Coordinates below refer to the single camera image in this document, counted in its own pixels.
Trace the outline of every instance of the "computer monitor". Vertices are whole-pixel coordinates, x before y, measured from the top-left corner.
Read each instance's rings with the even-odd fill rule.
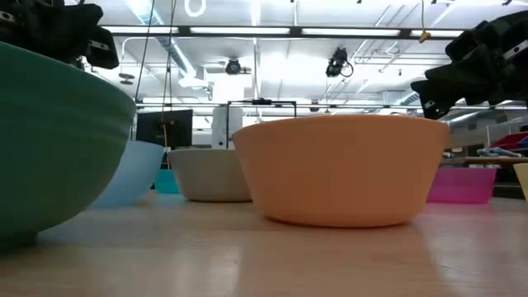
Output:
[[[165,146],[163,124],[167,132],[167,146],[171,149],[192,146],[192,110],[164,111],[138,114],[136,139]]]

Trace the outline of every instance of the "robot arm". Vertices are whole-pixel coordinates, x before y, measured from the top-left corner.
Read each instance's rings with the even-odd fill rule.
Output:
[[[460,99],[528,101],[528,12],[483,21],[445,48],[452,63],[426,71],[427,80],[411,83],[424,116],[439,119]]]
[[[64,0],[8,0],[0,3],[0,41],[74,63],[86,56],[97,67],[119,65],[112,34],[97,23],[95,4],[65,6]]]

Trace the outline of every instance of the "green bowl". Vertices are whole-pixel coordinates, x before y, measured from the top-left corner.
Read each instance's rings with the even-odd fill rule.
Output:
[[[0,249],[32,242],[104,190],[135,113],[119,88],[0,43]]]

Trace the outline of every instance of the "wooden table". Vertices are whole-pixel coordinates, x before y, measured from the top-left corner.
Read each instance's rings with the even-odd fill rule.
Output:
[[[0,256],[0,296],[527,296],[528,206],[428,205],[411,224],[323,229],[252,204],[89,210]]]
[[[528,158],[466,157],[466,158],[447,158],[441,161],[441,165],[518,164],[518,163],[528,163]]]

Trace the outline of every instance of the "ceiling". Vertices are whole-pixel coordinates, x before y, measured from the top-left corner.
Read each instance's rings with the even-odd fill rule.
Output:
[[[69,4],[75,0],[66,0]],[[105,16],[100,25],[142,25],[136,16],[138,9],[149,10],[153,0],[87,0],[103,8]],[[178,0],[173,25],[181,26],[364,26],[405,27],[422,26],[422,6],[419,0],[205,0],[206,9],[201,16],[188,16],[185,0]],[[155,0],[155,12],[170,25],[172,0]],[[497,0],[425,1],[423,20],[426,28],[475,27],[482,20],[526,9],[528,1],[513,1],[502,5]],[[200,0],[190,0],[190,9],[197,11]],[[167,51],[155,39],[116,37],[115,43],[121,66],[114,70],[95,68],[94,74],[114,83],[132,97],[145,102],[158,102],[166,96],[173,102],[210,102],[204,89],[182,87],[178,83],[177,65],[171,63],[172,81],[166,71]],[[252,38],[192,37],[174,38],[181,53],[195,69],[204,69],[200,76],[214,88],[224,79],[225,63],[237,57],[243,67],[255,69],[257,56],[258,96],[273,100],[296,100],[308,104],[322,100],[331,104],[399,104],[409,94],[409,83],[422,77],[425,70],[448,64],[444,54],[448,40],[360,40],[360,39],[259,39],[255,46]],[[354,54],[355,71],[348,78],[327,78],[328,59],[337,47],[346,47],[349,58]],[[119,73],[135,76],[133,85],[120,84]],[[255,97],[252,75],[239,75],[237,83],[244,86],[246,99]],[[156,110],[147,108],[144,111]],[[195,109],[197,116],[207,116],[211,108]],[[361,112],[342,110],[340,113]],[[261,109],[270,116],[291,116],[291,110]],[[299,111],[309,113],[308,109]],[[209,124],[196,119],[196,126]]]

